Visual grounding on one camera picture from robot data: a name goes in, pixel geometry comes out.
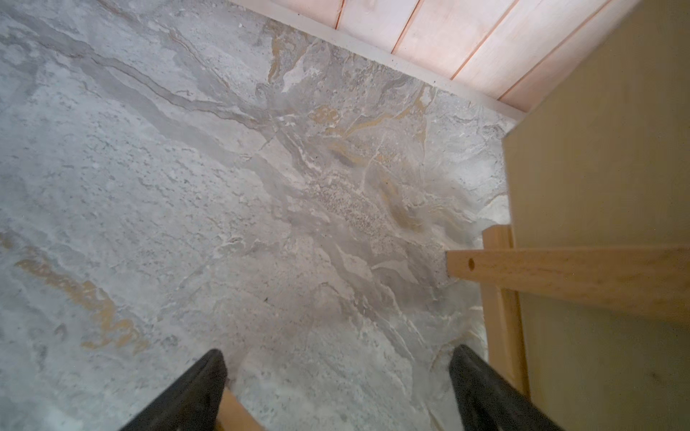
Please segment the wooden easel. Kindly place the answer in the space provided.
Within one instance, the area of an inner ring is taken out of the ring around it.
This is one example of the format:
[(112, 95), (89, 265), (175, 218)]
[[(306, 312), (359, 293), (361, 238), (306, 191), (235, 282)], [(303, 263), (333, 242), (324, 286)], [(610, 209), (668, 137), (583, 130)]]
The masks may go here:
[(688, 246), (516, 249), (510, 226), (483, 232), (487, 250), (447, 251), (447, 274), (481, 285), (489, 358), (529, 400), (519, 294), (689, 325)]

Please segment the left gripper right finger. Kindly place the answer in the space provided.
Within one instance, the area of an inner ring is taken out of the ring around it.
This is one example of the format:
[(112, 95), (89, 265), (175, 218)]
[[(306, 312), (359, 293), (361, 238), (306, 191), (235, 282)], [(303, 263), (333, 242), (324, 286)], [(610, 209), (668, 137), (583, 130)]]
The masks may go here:
[(454, 349), (448, 368), (465, 430), (560, 429), (469, 346)]

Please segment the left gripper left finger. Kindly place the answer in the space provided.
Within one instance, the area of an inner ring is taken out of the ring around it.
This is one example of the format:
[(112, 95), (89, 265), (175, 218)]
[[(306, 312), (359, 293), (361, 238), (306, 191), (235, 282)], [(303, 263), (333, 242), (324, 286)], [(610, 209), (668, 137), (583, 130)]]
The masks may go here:
[(222, 352), (216, 348), (209, 350), (122, 431), (213, 430), (226, 377)]

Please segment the plywood board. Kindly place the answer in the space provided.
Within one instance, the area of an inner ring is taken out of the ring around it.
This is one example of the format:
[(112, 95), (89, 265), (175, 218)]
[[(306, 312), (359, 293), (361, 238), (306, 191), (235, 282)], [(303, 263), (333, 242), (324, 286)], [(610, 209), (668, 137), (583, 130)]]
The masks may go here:
[[(519, 248), (689, 241), (689, 5), (643, 1), (503, 142)], [(533, 403), (567, 430), (686, 430), (689, 331), (524, 294)]]

